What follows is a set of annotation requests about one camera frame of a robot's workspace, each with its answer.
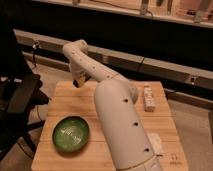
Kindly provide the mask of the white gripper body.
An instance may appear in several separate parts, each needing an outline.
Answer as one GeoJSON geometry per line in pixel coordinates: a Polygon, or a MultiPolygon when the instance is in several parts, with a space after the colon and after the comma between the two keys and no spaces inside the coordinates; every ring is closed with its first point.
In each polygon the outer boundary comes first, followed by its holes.
{"type": "Polygon", "coordinates": [[[77,63],[72,62],[70,64],[70,69],[73,80],[78,84],[83,84],[90,79],[90,76],[77,63]]]}

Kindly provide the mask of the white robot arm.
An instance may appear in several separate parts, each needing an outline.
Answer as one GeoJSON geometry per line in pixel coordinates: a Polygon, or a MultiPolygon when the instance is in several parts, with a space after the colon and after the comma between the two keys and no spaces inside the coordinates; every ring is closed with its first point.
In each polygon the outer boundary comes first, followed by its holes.
{"type": "Polygon", "coordinates": [[[87,55],[84,40],[63,46],[75,86],[84,73],[97,81],[94,104],[116,171],[163,171],[135,109],[137,87],[87,55]]]}

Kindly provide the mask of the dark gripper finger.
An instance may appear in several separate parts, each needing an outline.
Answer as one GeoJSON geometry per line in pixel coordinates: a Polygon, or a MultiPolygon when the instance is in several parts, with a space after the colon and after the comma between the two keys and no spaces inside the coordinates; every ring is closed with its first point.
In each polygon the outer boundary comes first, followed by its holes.
{"type": "Polygon", "coordinates": [[[83,82],[82,81],[79,81],[79,80],[74,80],[73,81],[73,85],[76,87],[76,88],[80,88],[83,86],[83,82]]]}

